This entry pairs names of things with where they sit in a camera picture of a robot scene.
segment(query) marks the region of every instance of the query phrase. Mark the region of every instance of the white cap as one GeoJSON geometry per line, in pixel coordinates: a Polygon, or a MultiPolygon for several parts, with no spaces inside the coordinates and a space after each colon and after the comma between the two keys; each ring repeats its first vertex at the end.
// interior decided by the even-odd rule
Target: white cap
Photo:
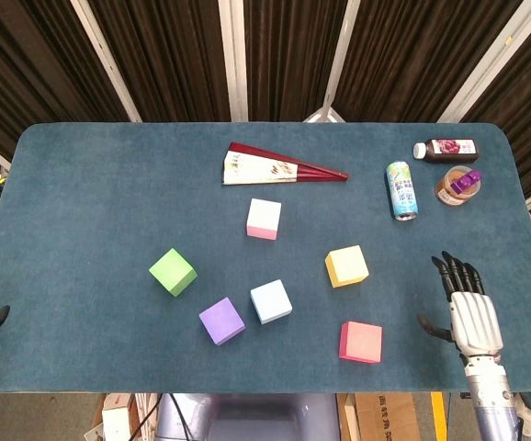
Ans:
{"type": "Polygon", "coordinates": [[[417,142],[414,144],[414,147],[412,147],[412,156],[416,159],[423,159],[426,154],[427,146],[424,142],[417,142]]]}

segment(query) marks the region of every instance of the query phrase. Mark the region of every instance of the foam block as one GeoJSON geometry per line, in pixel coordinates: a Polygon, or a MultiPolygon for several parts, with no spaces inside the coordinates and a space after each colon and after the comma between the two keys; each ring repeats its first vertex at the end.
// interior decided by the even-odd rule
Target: foam block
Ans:
{"type": "Polygon", "coordinates": [[[247,216],[247,235],[274,241],[277,238],[281,210],[282,204],[279,202],[251,199],[247,216]]]}
{"type": "Polygon", "coordinates": [[[331,251],[324,259],[333,288],[361,282],[369,276],[359,245],[331,251]]]}
{"type": "Polygon", "coordinates": [[[197,277],[194,268],[174,248],[149,268],[149,272],[174,297],[197,277]]]}
{"type": "Polygon", "coordinates": [[[347,322],[341,327],[339,357],[362,363],[379,363],[382,355],[382,327],[347,322]]]}
{"type": "Polygon", "coordinates": [[[262,324],[272,322],[292,312],[290,299],[281,280],[252,289],[251,300],[262,324]]]}
{"type": "Polygon", "coordinates": [[[243,320],[228,297],[201,312],[200,320],[215,345],[222,345],[245,329],[243,320]]]}

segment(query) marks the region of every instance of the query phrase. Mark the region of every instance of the yellow stripe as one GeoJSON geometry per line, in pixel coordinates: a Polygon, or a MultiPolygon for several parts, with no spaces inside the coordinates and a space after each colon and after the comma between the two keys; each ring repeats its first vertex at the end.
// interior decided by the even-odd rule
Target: yellow stripe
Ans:
{"type": "Polygon", "coordinates": [[[435,439],[447,441],[446,409],[443,404],[443,394],[431,392],[431,404],[433,405],[433,421],[435,422],[435,439]]]}

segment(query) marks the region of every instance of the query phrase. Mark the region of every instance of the green cube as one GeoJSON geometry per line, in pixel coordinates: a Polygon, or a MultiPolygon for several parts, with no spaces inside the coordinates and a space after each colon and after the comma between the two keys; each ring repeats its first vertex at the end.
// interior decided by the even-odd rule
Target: green cube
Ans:
{"type": "Polygon", "coordinates": [[[149,272],[174,297],[179,296],[197,277],[194,268],[174,248],[149,268],[149,272]]]}

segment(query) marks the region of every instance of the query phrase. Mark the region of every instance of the robotic hand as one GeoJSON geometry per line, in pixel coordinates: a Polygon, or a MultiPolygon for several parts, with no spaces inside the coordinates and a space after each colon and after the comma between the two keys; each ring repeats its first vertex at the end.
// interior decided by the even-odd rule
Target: robotic hand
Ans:
{"type": "Polygon", "coordinates": [[[496,311],[478,271],[451,254],[431,260],[439,270],[446,291],[451,330],[437,328],[426,315],[417,319],[433,337],[454,343],[464,364],[469,391],[483,441],[520,441],[522,421],[513,405],[506,372],[500,365],[503,338],[496,311]]]}

